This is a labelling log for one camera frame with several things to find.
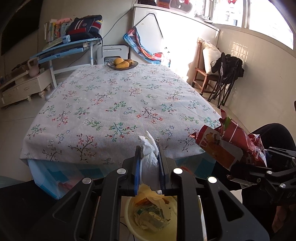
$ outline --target crumpled tissue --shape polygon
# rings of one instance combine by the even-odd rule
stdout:
[[[140,183],[144,183],[153,191],[160,190],[158,148],[155,140],[146,131],[147,136],[138,136],[141,146]]]

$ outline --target hand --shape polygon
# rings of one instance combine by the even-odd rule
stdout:
[[[287,218],[288,210],[293,211],[296,207],[296,204],[290,206],[277,206],[276,215],[272,223],[272,230],[276,233],[285,223]]]

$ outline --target black bag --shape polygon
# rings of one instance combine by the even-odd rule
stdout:
[[[83,18],[75,18],[70,24],[66,34],[70,35],[71,42],[100,38],[102,15],[91,15]]]

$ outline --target silver bolt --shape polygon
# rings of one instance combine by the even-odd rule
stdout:
[[[176,174],[181,174],[183,172],[183,170],[181,168],[175,168],[173,170],[173,172],[176,173]]]
[[[90,184],[91,183],[91,178],[89,178],[89,177],[83,178],[82,183],[83,184]]]
[[[216,183],[216,182],[217,182],[217,178],[215,178],[215,177],[208,177],[207,180],[208,180],[210,183]]]
[[[119,169],[117,170],[117,173],[118,173],[118,174],[125,174],[125,173],[126,173],[126,170],[125,170],[124,168],[119,168]]]

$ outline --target floral tablecloth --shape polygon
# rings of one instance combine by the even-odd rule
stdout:
[[[203,125],[217,127],[219,117],[165,66],[87,66],[73,72],[40,110],[20,158],[121,166],[146,130],[167,157],[193,156],[203,150],[189,134]]]

